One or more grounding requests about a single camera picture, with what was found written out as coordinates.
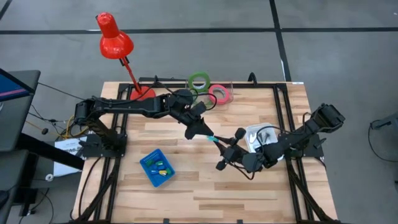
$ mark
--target concrete floor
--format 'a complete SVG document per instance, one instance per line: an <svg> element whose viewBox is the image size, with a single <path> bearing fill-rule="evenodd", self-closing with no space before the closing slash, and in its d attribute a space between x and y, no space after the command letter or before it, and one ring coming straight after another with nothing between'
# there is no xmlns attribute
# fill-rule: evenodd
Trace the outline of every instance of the concrete floor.
<svg viewBox="0 0 398 224"><path fill-rule="evenodd" d="M0 8L6 0L0 0ZM397 27L398 2L278 0L282 28ZM95 15L112 12L122 29L184 27L273 27L264 0L13 0L0 30L98 29ZM187 78L204 70L213 80L246 80L255 72L261 81L282 81L274 33L131 34L136 48L129 57L136 76ZM398 33L283 33L292 80L305 82L314 110L334 104L346 117L343 128L324 144L328 178L339 219L348 223L396 223L398 164L378 159L367 140L369 122L398 109ZM40 81L82 97L99 95L105 81L128 81L117 61L99 52L100 35L0 35L0 67L38 69ZM39 86L33 104L47 118L68 119L76 99ZM43 127L33 117L28 120ZM29 133L44 141L30 126ZM397 136L387 127L372 132L372 143L383 157L398 160ZM38 173L50 171L41 165ZM66 222L79 175L51 183L53 222ZM46 187L47 183L36 183ZM8 223L17 223L14 207ZM47 223L48 202L22 223Z"/></svg>

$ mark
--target white paper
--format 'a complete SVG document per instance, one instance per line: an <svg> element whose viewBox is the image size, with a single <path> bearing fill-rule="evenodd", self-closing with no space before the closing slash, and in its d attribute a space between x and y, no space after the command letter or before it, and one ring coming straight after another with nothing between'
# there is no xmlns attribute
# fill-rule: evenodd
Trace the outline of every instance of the white paper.
<svg viewBox="0 0 398 224"><path fill-rule="evenodd" d="M79 142L86 141L86 140L87 140L87 137L57 141L57 142L55 142L55 147L58 149L67 151L70 154L76 155L76 153L81 148L81 145L79 145ZM80 172L80 170L63 165L63 164L59 164L58 162L54 162L54 174L53 174L54 177L60 177L63 175L74 174L76 172Z"/></svg>

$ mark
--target lamp base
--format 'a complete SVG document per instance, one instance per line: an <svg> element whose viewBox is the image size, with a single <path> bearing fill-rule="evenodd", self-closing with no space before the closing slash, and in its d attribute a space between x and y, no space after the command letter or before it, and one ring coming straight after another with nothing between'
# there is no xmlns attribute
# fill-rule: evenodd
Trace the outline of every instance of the lamp base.
<svg viewBox="0 0 398 224"><path fill-rule="evenodd" d="M141 91L142 91L143 93L145 93L148 89L149 89L148 86L141 86ZM138 93L137 90L134 90L134 91L131 93L131 95L130 95L130 100L135 100L135 99L137 99L137 100L139 100L139 101L142 101L142 100L147 99L147 98L153 98L153 97L155 97L155 96L156 96L156 93L155 93L154 90L150 89L149 91L147 91L147 93L145 93L144 96L141 96L141 97L140 97L140 96L141 96L141 94Z"/></svg>

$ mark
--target blue tray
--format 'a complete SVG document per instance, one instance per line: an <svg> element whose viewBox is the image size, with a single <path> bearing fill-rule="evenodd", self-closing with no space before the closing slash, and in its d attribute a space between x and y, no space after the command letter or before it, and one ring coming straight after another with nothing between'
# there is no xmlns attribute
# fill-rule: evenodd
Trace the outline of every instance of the blue tray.
<svg viewBox="0 0 398 224"><path fill-rule="evenodd" d="M169 168L172 171L172 173L167 174L165 177L160 174L151 174L150 167L147 167L146 164L146 162L149 159L152 159L154 162L163 161L164 166L166 166L166 168ZM144 169L145 173L147 174L149 180L152 182L154 187L160 186L175 174L173 167L170 165L170 163L168 162L168 160L166 159L166 157L164 156L163 152L160 149L156 149L155 151L151 152L148 156L141 159L139 163L141 164L142 168Z"/></svg>

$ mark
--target wooden table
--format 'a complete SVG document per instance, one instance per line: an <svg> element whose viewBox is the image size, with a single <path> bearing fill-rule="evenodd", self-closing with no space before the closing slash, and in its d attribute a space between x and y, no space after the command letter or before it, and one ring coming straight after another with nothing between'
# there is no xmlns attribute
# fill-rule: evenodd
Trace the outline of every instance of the wooden table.
<svg viewBox="0 0 398 224"><path fill-rule="evenodd" d="M119 82L104 83L102 97L116 98ZM301 117L310 112L303 84L287 83L296 127ZM165 89L156 88L156 93ZM203 117L216 135L230 138L239 127L271 123L278 126L274 94L270 88L235 88L234 100L218 105ZM288 124L283 96L280 93L285 124ZM111 114L101 117L110 126ZM220 160L218 149L203 136L184 138L185 126L167 116L162 119L131 114L127 121L128 144L121 161L112 222L162 223L169 218L176 223L250 223L295 222L286 165L280 161L270 169L258 172L247 180L233 167L215 169ZM245 140L239 145L246 148ZM160 148L176 171L175 177L154 188L139 160ZM96 159L88 159L81 175L73 217L77 217L78 201L87 173ZM325 168L314 158L303 158L308 188L326 214L337 218ZM89 205L98 191L103 159L91 174L84 192L82 209ZM299 193L303 218L303 198ZM105 195L101 217L104 218L108 196Z"/></svg>

